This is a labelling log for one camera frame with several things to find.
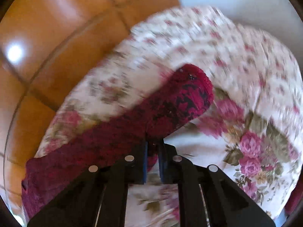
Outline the floral bedspread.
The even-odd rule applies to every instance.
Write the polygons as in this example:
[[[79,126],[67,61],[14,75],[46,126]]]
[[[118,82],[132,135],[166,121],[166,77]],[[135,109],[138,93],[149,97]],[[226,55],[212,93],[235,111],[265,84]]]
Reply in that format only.
[[[277,38],[212,7],[172,8],[133,26],[65,98],[34,158],[139,105],[184,64],[204,71],[214,100],[165,141],[196,165],[219,166],[277,219],[302,168],[300,69]]]

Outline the wooden headboard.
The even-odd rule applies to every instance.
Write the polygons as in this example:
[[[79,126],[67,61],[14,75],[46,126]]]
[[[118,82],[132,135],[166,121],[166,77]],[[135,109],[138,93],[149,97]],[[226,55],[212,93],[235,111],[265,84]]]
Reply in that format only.
[[[178,0],[1,0],[1,196],[17,216],[25,163],[65,96],[129,29]]]

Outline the crimson patterned knit garment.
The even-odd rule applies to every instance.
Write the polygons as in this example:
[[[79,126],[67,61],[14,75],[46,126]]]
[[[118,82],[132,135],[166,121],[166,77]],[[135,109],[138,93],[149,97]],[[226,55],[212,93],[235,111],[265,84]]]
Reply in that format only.
[[[213,85],[200,68],[185,64],[139,105],[26,163],[22,205],[32,218],[91,165],[113,165],[144,140],[169,136],[201,116],[214,100]]]

